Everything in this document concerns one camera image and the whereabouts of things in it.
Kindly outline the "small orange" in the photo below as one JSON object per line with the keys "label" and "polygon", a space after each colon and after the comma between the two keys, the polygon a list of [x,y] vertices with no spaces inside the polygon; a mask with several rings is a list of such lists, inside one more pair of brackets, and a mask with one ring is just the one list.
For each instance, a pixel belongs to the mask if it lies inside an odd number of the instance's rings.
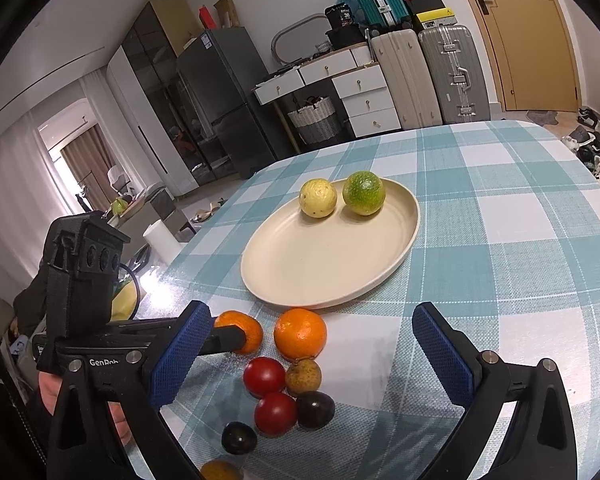
{"label": "small orange", "polygon": [[235,353],[249,356],[257,352],[263,341],[263,330],[261,324],[252,316],[244,312],[228,310],[221,313],[214,322],[215,327],[237,326],[246,336],[246,342]]}

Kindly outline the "red tomato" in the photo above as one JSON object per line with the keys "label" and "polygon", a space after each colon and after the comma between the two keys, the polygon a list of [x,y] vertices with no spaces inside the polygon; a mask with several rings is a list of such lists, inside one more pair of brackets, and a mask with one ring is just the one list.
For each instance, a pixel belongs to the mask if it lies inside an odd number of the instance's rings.
{"label": "red tomato", "polygon": [[286,370],[278,361],[259,356],[247,364],[242,381],[249,393],[261,399],[286,388]]}
{"label": "red tomato", "polygon": [[297,423],[296,401],[286,393],[269,393],[254,409],[254,423],[268,437],[286,434]]}

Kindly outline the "large orange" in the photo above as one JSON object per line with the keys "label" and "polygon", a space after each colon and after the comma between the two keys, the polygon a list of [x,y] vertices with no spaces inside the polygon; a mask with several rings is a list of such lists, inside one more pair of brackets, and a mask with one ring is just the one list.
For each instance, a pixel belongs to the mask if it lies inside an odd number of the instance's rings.
{"label": "large orange", "polygon": [[313,311],[293,308],[279,315],[274,327],[274,344],[287,361],[315,359],[327,341],[327,326]]}

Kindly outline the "brown russet fruit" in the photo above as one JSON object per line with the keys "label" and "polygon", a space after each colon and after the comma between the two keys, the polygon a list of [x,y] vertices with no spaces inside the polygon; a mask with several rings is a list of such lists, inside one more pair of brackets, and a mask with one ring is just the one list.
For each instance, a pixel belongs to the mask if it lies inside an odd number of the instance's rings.
{"label": "brown russet fruit", "polygon": [[287,368],[285,382],[291,396],[317,391],[322,383],[322,371],[314,359],[297,360]]}

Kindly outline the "dark plum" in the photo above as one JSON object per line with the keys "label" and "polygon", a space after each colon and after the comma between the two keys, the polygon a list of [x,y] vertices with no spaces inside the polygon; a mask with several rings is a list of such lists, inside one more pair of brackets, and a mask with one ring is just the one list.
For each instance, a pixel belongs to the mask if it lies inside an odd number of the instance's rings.
{"label": "dark plum", "polygon": [[222,448],[232,455],[246,455],[258,444],[256,432],[243,422],[229,422],[221,436]]}
{"label": "dark plum", "polygon": [[327,426],[335,416],[335,402],[321,391],[300,393],[296,399],[297,422],[305,430],[317,430]]}

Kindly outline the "brown fruit bottom edge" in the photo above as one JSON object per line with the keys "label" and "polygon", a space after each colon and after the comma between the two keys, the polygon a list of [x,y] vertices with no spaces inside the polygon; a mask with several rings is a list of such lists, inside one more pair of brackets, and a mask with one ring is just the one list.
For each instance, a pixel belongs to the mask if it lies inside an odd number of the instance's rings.
{"label": "brown fruit bottom edge", "polygon": [[226,460],[209,460],[200,468],[204,480],[242,480],[242,471]]}

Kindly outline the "white paper roll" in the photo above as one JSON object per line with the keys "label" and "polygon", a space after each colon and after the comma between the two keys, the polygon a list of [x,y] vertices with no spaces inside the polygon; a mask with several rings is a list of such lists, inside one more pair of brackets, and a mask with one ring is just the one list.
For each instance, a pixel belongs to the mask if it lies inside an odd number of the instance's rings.
{"label": "white paper roll", "polygon": [[161,220],[151,223],[143,232],[143,238],[165,264],[171,264],[184,247]]}

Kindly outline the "cream oval plate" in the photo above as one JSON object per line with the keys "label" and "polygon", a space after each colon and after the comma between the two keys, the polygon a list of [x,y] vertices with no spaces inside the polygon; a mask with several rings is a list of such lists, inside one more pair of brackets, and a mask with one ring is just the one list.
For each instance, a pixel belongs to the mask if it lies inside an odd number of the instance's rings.
{"label": "cream oval plate", "polygon": [[420,207],[403,184],[386,179],[386,199],[368,217],[343,200],[323,219],[297,197],[266,218],[242,252],[240,274],[253,296],[280,308],[321,309],[358,298],[405,260],[420,227]]}

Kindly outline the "yellow guava fruit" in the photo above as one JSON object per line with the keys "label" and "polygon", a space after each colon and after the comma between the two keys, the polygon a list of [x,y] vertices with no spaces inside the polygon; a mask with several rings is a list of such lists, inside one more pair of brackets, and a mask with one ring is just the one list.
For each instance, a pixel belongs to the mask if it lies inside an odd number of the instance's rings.
{"label": "yellow guava fruit", "polygon": [[299,205],[311,218],[326,218],[336,209],[337,192],[329,180],[311,179],[300,188]]}

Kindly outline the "green lime fruit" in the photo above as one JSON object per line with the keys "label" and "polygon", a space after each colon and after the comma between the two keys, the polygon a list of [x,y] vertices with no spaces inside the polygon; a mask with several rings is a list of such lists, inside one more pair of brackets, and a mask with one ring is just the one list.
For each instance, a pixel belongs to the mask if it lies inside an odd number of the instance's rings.
{"label": "green lime fruit", "polygon": [[344,182],[342,197],[355,214],[371,216],[384,206],[385,185],[376,174],[370,171],[357,171]]}

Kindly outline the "black glass cabinet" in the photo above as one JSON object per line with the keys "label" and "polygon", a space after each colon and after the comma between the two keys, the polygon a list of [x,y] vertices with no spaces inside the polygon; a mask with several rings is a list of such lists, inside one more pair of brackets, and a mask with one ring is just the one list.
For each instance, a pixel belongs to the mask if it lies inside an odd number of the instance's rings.
{"label": "black glass cabinet", "polygon": [[156,0],[146,3],[126,34],[122,50],[159,124],[155,133],[145,126],[139,126],[138,132],[154,154],[166,154],[160,164],[164,171],[176,170],[172,181],[185,194],[195,184],[234,174],[235,168],[219,139],[200,122],[157,4]]}

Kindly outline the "black refrigerator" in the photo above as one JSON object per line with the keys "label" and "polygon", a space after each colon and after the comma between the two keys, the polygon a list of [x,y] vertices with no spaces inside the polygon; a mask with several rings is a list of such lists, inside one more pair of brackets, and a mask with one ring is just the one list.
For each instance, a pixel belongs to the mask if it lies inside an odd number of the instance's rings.
{"label": "black refrigerator", "polygon": [[247,29],[205,30],[178,57],[178,72],[242,178],[297,154],[275,107],[254,93],[268,70]]}

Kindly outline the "woven laundry basket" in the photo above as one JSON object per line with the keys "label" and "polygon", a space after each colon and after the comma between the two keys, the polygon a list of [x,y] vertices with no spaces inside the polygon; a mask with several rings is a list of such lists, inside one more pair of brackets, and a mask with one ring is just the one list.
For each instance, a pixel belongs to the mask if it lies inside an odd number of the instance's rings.
{"label": "woven laundry basket", "polygon": [[307,99],[305,106],[289,112],[288,117],[306,145],[332,140],[342,130],[336,108],[329,96]]}

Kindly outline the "white drawer desk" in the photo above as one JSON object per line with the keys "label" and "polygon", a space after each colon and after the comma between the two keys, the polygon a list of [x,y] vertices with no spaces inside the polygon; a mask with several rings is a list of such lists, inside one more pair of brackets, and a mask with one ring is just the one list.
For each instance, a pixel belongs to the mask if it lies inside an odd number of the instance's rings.
{"label": "white drawer desk", "polygon": [[328,96],[344,132],[355,139],[401,129],[388,82],[372,49],[364,42],[291,65],[285,73],[257,84],[253,93],[261,105],[274,106],[298,154],[306,150],[306,142],[290,124],[288,113],[280,108],[283,98],[292,99],[294,107],[299,108],[302,96]]}

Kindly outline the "silver suitcase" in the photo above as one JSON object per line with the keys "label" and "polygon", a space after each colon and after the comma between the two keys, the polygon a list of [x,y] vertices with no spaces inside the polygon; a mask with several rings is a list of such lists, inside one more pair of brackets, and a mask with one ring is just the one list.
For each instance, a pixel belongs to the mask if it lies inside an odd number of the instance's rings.
{"label": "silver suitcase", "polygon": [[439,26],[418,34],[446,124],[491,119],[482,66],[470,30]]}

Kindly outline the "wooden door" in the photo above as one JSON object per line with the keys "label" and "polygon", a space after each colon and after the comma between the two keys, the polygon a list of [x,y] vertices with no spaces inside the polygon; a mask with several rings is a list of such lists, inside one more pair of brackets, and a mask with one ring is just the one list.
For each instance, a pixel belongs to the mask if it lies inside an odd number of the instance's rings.
{"label": "wooden door", "polygon": [[506,112],[576,112],[576,58],[557,0],[468,0]]}

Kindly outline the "beige suitcase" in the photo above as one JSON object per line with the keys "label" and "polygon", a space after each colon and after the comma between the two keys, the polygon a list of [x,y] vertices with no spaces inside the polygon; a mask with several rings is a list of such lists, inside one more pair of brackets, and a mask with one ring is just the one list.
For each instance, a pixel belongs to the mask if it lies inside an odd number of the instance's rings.
{"label": "beige suitcase", "polygon": [[414,30],[403,29],[374,37],[372,48],[402,128],[440,126],[440,106]]}

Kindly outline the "shoe boxes stack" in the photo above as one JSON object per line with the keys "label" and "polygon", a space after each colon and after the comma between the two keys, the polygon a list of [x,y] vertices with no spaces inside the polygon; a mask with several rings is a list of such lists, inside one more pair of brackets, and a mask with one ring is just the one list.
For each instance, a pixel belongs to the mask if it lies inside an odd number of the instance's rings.
{"label": "shoe boxes stack", "polygon": [[454,25],[454,11],[443,0],[403,0],[408,13],[415,20],[417,30]]}

